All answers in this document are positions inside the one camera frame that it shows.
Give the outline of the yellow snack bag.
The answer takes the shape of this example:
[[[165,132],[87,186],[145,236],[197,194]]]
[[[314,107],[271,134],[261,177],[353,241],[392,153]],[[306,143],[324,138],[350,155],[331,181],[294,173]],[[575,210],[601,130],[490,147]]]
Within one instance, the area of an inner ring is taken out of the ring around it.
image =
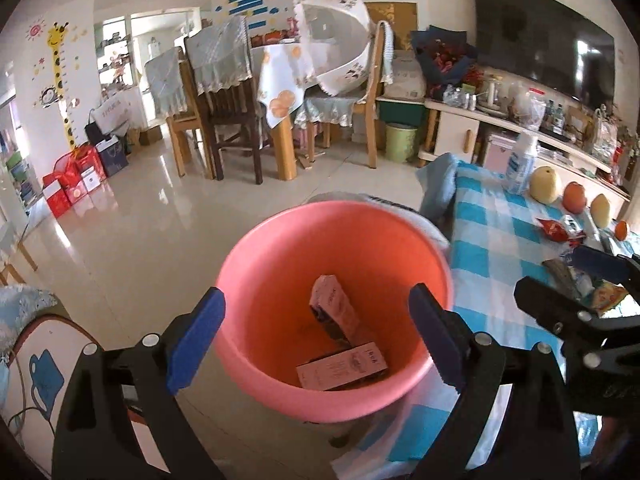
[[[626,297],[628,292],[623,286],[603,281],[591,297],[591,309],[602,318],[605,313],[616,308]]]

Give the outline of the yellow black snack bar wrapper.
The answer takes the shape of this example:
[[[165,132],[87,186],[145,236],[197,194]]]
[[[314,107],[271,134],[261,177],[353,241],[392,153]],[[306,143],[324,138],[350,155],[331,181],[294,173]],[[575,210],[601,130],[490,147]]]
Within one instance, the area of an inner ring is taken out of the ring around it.
[[[551,275],[555,289],[571,300],[582,300],[582,294],[578,290],[570,268],[558,258],[544,260],[542,266]]]

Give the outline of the red candy wrapper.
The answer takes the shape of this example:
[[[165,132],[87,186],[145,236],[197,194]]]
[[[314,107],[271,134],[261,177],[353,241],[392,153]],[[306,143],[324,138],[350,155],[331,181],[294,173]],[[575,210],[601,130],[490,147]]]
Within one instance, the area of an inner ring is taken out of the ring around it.
[[[567,243],[570,240],[566,227],[558,220],[537,219],[544,236],[555,243]]]

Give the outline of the white medicine box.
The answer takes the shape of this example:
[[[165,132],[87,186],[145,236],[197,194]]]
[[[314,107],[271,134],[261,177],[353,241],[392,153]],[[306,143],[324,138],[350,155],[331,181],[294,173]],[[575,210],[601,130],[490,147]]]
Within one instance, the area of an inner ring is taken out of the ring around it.
[[[360,344],[296,367],[300,386],[307,390],[330,391],[385,373],[387,363],[374,342]]]

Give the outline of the pink carton box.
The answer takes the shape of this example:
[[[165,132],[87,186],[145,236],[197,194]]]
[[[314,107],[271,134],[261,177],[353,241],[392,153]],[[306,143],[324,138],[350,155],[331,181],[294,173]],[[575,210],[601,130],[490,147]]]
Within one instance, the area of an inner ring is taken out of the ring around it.
[[[316,279],[309,307],[331,339],[343,346],[358,344],[360,317],[335,275],[321,275]]]

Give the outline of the pink plastic trash bucket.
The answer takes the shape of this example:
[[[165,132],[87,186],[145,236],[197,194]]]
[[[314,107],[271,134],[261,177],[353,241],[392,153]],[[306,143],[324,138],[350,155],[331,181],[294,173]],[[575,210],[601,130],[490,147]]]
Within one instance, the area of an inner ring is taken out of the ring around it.
[[[417,284],[451,307],[444,253],[408,220],[344,200],[294,207],[224,259],[215,350],[244,392],[279,413],[320,424],[367,416],[431,368],[409,313]]]

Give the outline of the small orange tangerine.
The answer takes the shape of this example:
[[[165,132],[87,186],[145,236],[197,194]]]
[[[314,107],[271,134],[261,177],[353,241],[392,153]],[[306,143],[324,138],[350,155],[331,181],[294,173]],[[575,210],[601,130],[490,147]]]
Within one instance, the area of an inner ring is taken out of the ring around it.
[[[628,236],[628,224],[626,221],[620,220],[616,223],[614,228],[614,236],[616,240],[620,240],[621,242],[623,240],[626,240]]]

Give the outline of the small yellow pear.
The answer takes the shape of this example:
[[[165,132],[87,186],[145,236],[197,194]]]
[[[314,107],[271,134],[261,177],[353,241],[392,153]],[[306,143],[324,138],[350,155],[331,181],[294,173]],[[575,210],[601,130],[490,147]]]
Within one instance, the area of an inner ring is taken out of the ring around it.
[[[599,194],[592,200],[590,214],[593,223],[599,230],[608,227],[611,221],[611,204],[604,194]]]

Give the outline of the red apple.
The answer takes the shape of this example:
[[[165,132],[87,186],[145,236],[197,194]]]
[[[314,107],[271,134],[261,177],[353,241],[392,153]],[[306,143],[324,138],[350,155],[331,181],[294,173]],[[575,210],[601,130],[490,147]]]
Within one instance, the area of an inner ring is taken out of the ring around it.
[[[563,191],[562,205],[571,214],[581,214],[587,206],[585,188],[578,182],[570,182]]]

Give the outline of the white chair with blue print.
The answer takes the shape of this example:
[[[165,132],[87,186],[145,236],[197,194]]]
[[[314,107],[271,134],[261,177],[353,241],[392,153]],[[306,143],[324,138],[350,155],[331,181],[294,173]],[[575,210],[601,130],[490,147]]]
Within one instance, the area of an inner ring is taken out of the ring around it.
[[[95,341],[52,292],[2,287],[1,434],[44,478],[66,388],[82,349]]]

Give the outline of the white stool cushion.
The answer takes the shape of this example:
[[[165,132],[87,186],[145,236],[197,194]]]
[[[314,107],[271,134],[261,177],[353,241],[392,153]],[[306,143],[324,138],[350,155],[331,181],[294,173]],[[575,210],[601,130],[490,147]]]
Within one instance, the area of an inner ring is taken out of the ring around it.
[[[440,232],[440,229],[434,225],[430,220],[424,218],[422,214],[419,214],[416,210],[401,205],[391,200],[386,200],[382,197],[376,197],[363,193],[349,193],[349,192],[326,192],[311,196],[309,200],[306,200],[307,204],[322,203],[322,202],[356,202],[366,203],[369,205],[377,206],[396,214],[396,216],[403,218],[407,222],[411,223],[415,228],[420,230],[426,235],[440,250],[440,252],[447,257],[449,255],[450,241],[446,239],[446,236]]]

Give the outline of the pink storage box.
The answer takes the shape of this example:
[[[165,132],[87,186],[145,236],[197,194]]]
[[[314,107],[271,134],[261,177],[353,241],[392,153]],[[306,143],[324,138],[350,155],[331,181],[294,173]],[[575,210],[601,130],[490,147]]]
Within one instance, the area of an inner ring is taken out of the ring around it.
[[[515,143],[516,139],[512,136],[491,133],[486,141],[482,166],[497,174],[504,174]]]

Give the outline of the white electric kettle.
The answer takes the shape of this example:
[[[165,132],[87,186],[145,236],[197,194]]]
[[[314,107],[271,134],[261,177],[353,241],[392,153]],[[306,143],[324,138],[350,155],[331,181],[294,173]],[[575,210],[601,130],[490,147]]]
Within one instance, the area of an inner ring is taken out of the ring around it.
[[[480,91],[477,93],[477,107],[491,115],[506,116],[508,114],[508,106],[504,102],[501,76],[485,74],[482,77]]]

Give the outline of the red gift boxes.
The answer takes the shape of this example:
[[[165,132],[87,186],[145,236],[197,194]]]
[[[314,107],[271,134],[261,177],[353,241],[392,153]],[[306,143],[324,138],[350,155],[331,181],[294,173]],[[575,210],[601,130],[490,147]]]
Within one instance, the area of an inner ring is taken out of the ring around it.
[[[106,179],[99,152],[91,144],[61,156],[42,178],[43,196],[54,218],[60,218]]]

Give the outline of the dining table with floral cloth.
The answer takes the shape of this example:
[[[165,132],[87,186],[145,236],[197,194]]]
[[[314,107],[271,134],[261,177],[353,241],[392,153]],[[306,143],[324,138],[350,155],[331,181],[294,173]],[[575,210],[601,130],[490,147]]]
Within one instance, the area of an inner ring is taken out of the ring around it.
[[[264,107],[280,180],[297,177],[291,114],[302,106],[305,91],[317,83],[310,55],[298,41],[252,47],[257,99]]]

